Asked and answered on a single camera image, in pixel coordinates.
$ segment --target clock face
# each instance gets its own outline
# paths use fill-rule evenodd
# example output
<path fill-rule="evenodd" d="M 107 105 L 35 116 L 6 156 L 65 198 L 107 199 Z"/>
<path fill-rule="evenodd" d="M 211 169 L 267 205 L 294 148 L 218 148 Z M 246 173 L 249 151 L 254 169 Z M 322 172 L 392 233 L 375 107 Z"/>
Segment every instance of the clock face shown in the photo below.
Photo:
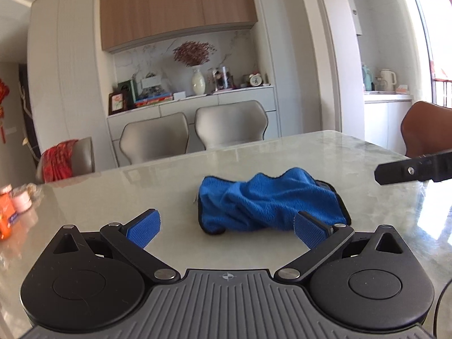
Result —
<path fill-rule="evenodd" d="M 253 86 L 253 87 L 258 87 L 260 84 L 262 84 L 262 77 L 260 75 L 253 75 L 250 79 L 249 79 L 249 83 Z"/>

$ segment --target red scarf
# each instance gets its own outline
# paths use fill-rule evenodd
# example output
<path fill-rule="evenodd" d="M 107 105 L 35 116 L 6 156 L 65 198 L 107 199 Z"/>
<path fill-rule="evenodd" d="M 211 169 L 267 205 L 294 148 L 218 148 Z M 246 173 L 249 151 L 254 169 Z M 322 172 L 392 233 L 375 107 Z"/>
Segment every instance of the red scarf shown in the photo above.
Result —
<path fill-rule="evenodd" d="M 77 141 L 63 141 L 44 152 L 42 155 L 42 177 L 45 183 L 72 177 L 72 148 Z"/>

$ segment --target chair backrest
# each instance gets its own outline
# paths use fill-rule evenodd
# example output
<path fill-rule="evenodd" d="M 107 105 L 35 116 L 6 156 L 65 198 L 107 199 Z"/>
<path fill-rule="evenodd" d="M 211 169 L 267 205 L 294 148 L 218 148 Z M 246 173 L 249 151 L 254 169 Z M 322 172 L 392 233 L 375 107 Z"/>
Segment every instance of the chair backrest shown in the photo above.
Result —
<path fill-rule="evenodd" d="M 93 140 L 91 137 L 80 139 L 74 144 L 74 148 L 72 148 L 71 163 L 72 175 L 74 177 L 94 173 L 94 151 Z M 44 178 L 42 176 L 42 157 L 39 159 L 36 168 L 36 179 L 39 183 L 44 183 Z"/>
<path fill-rule="evenodd" d="M 406 113 L 401 132 L 407 157 L 452 149 L 452 109 L 416 102 Z"/>
<path fill-rule="evenodd" d="M 119 148 L 131 164 L 185 154 L 188 124 L 182 112 L 127 124 Z"/>
<path fill-rule="evenodd" d="M 267 125 L 258 101 L 202 107 L 195 115 L 195 130 L 206 149 L 263 140 Z"/>

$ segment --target electric kettle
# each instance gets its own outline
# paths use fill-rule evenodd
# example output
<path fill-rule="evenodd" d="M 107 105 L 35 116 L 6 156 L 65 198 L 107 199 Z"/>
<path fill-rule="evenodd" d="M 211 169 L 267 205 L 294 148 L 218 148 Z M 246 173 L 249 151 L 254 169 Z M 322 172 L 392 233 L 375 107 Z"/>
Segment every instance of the electric kettle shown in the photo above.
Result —
<path fill-rule="evenodd" d="M 386 81 L 386 84 L 385 84 L 385 87 L 383 90 L 385 92 L 393 92 L 394 87 L 397 84 L 397 76 L 395 75 L 395 72 L 388 70 L 388 69 L 383 69 L 380 72 L 380 76 L 382 77 L 383 82 Z"/>

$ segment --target triangular cutout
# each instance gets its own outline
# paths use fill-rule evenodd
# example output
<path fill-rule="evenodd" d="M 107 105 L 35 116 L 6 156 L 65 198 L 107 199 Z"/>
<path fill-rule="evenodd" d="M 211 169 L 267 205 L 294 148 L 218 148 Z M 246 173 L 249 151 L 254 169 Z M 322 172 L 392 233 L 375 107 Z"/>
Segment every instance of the triangular cutout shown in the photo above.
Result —
<path fill-rule="evenodd" d="M 380 242 L 378 242 L 376 250 L 390 253 L 403 252 L 391 233 L 384 233 L 383 236 L 381 236 Z"/>
<path fill-rule="evenodd" d="M 71 234 L 65 234 L 53 253 L 75 252 L 78 250 L 79 248 L 74 241 L 74 237 Z"/>

